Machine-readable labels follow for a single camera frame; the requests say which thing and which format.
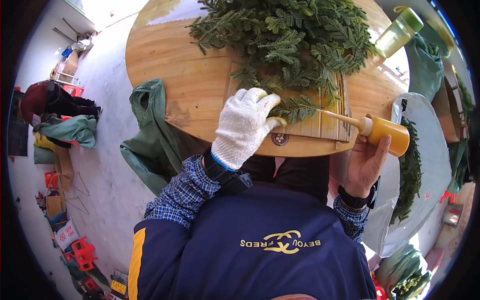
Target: license plate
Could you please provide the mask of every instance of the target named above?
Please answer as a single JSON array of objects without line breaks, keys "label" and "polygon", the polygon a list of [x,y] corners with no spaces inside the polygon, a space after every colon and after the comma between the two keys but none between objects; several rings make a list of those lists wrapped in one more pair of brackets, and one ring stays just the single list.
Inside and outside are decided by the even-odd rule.
[{"label": "license plate", "polygon": [[110,285],[110,287],[112,288],[112,290],[122,295],[125,295],[125,293],[127,292],[127,286],[115,280],[112,280],[112,284]]}]

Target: yellow glue bottle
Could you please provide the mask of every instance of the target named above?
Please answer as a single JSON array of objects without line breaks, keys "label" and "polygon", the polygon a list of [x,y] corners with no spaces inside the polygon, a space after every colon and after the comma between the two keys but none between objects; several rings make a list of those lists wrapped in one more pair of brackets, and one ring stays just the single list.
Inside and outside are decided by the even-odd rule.
[{"label": "yellow glue bottle", "polygon": [[410,144],[410,134],[405,126],[398,125],[377,117],[369,116],[369,118],[363,117],[360,120],[357,120],[354,118],[337,115],[327,110],[318,109],[318,111],[357,127],[359,129],[359,133],[361,135],[365,135],[367,137],[367,141],[377,147],[383,136],[388,134],[391,135],[392,142],[390,144],[390,150],[388,153],[396,157],[402,156],[407,151],[408,145]]}]

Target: blue plaid arm sleeve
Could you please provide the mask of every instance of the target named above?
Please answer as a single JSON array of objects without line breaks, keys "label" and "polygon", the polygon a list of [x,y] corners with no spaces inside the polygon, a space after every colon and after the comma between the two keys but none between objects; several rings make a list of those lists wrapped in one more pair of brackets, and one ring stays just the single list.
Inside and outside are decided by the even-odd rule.
[{"label": "blue plaid arm sleeve", "polygon": [[218,181],[205,174],[201,155],[191,156],[182,164],[183,172],[172,178],[160,197],[147,204],[145,220],[170,220],[188,230],[200,206],[220,189]]},{"label": "blue plaid arm sleeve", "polygon": [[333,202],[333,210],[340,216],[345,234],[352,240],[360,243],[361,236],[367,224],[367,208],[354,210],[346,206],[340,195],[337,195]]}]

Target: knit glove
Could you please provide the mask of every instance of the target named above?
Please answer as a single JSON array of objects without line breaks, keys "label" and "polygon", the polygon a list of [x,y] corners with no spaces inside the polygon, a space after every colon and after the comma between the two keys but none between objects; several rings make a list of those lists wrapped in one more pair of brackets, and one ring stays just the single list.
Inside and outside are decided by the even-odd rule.
[{"label": "knit glove", "polygon": [[279,103],[279,95],[259,88],[241,89],[230,97],[220,113],[212,156],[231,170],[240,169],[274,127],[287,125],[280,117],[267,118]]}]

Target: yellow bag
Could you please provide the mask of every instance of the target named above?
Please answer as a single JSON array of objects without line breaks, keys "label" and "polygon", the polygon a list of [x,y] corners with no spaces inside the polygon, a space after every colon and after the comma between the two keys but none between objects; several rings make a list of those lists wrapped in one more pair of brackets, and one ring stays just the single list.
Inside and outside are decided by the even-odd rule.
[{"label": "yellow bag", "polygon": [[55,144],[47,140],[46,136],[43,136],[38,132],[35,134],[34,145],[40,148],[45,148],[45,149],[50,149],[52,151],[55,151]]}]

